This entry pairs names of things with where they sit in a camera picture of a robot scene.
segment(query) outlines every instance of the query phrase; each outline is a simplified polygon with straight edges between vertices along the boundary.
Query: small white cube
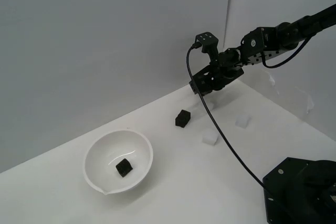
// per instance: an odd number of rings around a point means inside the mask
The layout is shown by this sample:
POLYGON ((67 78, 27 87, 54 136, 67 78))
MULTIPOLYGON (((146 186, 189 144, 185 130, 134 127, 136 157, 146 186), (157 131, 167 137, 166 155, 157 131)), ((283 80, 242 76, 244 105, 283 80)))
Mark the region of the small white cube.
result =
POLYGON ((202 132, 202 142, 209 145, 215 145, 217 142, 219 133, 217 130, 207 128, 202 132))
POLYGON ((243 129, 246 129, 249 121, 251 120, 251 116, 250 115, 240 115, 237 120, 236 120, 236 126, 237 127, 241 127, 243 129))

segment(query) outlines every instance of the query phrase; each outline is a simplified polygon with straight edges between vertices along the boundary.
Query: white bowl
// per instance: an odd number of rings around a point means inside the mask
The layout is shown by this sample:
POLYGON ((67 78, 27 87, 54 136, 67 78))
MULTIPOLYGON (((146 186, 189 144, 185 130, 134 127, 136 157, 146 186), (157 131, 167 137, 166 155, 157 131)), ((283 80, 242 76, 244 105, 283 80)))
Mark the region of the white bowl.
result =
POLYGON ((116 130, 97 139, 89 148, 83 163, 86 182, 95 190, 107 194, 127 191, 140 183, 153 162, 149 140, 133 130, 116 130), (126 158, 133 170, 121 177, 116 165, 126 158))

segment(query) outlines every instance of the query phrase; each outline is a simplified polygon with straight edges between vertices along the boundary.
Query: white wall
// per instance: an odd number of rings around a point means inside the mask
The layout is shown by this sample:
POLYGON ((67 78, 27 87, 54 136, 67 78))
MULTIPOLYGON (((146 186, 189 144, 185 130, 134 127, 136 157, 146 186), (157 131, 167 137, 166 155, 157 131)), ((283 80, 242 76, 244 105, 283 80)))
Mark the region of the white wall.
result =
POLYGON ((0 172, 186 85, 227 1, 0 0, 0 172))
MULTIPOLYGON (((242 37, 260 26, 277 26, 315 14, 336 0, 230 0, 225 48, 236 47, 242 37)), ((262 65, 244 68, 241 78, 252 88, 336 140, 336 27, 313 37, 296 58, 281 68, 269 70, 276 81, 273 88, 262 65), (314 109, 306 115, 307 95, 314 109)), ((268 61, 269 65, 291 53, 268 61)))

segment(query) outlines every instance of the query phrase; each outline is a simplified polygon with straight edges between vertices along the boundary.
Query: white table surface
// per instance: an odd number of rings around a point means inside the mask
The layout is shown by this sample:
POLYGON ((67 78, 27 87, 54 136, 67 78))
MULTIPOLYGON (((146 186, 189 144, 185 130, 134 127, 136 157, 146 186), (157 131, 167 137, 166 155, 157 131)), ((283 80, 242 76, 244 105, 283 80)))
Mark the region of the white table surface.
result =
MULTIPOLYGON (((207 100, 260 179, 288 156, 336 161, 336 142, 240 81, 207 100), (235 126, 244 113, 252 116, 245 130, 235 126)), ((212 123, 198 102, 184 87, 1 173, 1 223, 267 223, 261 187, 224 141, 201 143, 201 131, 212 123), (181 109, 192 112, 184 129, 175 126, 181 109), (152 169, 136 189, 105 196, 86 184, 83 156, 92 141, 125 127, 151 141, 152 169)))

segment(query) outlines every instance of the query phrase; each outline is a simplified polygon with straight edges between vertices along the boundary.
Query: black cube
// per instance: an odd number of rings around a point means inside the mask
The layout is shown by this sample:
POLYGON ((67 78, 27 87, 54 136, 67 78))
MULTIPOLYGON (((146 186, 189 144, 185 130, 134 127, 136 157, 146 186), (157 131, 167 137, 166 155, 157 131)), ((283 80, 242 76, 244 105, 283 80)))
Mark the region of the black cube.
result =
POLYGON ((125 177, 130 171, 133 170, 133 167, 131 166, 130 162, 124 158, 118 165, 115 166, 118 170, 121 177, 125 177))
POLYGON ((191 114, 189 111, 181 110, 177 118, 175 118, 175 125, 184 128, 190 121, 191 114))

